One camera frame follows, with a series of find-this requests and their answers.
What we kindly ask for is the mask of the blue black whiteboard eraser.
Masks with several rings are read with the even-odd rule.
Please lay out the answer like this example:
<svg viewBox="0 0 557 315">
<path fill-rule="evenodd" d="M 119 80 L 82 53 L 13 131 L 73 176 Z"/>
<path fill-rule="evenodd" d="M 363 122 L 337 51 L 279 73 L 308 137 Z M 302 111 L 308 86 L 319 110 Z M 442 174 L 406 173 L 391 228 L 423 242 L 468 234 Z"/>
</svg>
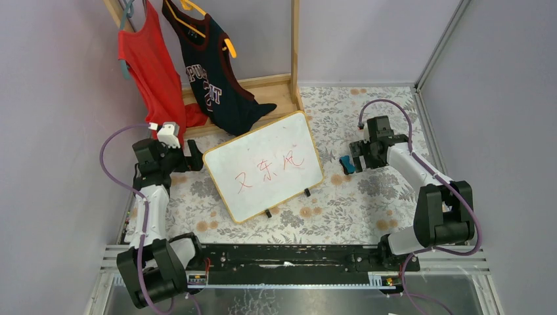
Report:
<svg viewBox="0 0 557 315">
<path fill-rule="evenodd" d="M 342 166 L 344 175 L 351 175 L 355 172 L 355 167 L 350 162 L 350 157 L 349 156 L 340 157 L 339 162 Z"/>
</svg>

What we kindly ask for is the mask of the yellow framed whiteboard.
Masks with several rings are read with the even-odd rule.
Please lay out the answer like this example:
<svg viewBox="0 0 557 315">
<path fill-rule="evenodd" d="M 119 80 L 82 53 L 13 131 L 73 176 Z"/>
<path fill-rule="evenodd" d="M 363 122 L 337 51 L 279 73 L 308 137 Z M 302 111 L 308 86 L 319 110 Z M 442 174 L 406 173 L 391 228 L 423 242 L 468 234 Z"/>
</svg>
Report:
<svg viewBox="0 0 557 315">
<path fill-rule="evenodd" d="M 206 151 L 203 162 L 233 222 L 238 224 L 324 180 L 317 146 L 303 111 Z"/>
</svg>

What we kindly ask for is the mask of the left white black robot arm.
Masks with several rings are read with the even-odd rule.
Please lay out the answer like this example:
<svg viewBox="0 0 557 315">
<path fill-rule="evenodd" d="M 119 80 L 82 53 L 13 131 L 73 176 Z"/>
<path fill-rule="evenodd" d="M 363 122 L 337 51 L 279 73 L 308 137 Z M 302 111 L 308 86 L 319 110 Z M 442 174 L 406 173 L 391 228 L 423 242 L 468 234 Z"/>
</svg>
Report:
<svg viewBox="0 0 557 315">
<path fill-rule="evenodd" d="M 148 138 L 132 148 L 137 158 L 132 191 L 137 206 L 137 228 L 129 249 L 118 254 L 116 265 L 137 308 L 155 304 L 188 292 L 187 270 L 205 268 L 206 259 L 197 236 L 187 232 L 166 236 L 166 211 L 171 174 L 201 171 L 202 153 L 194 140 L 188 140 L 190 155 Z"/>
</svg>

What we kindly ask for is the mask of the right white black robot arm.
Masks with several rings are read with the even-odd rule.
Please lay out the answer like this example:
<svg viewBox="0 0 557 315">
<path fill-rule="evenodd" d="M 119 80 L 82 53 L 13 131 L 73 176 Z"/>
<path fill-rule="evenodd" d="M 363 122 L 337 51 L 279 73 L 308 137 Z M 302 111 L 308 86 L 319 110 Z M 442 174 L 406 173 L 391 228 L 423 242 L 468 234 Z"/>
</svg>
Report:
<svg viewBox="0 0 557 315">
<path fill-rule="evenodd" d="M 340 158 L 345 174 L 390 166 L 416 192 L 412 225 L 382 236 L 378 243 L 378 261 L 385 268 L 405 266 L 414 253 L 448 252 L 447 244 L 481 238 L 472 188 L 466 181 L 454 181 L 422 159 L 409 136 L 395 134 L 387 116 L 360 121 L 358 128 L 364 138 L 350 143 L 350 154 Z"/>
</svg>

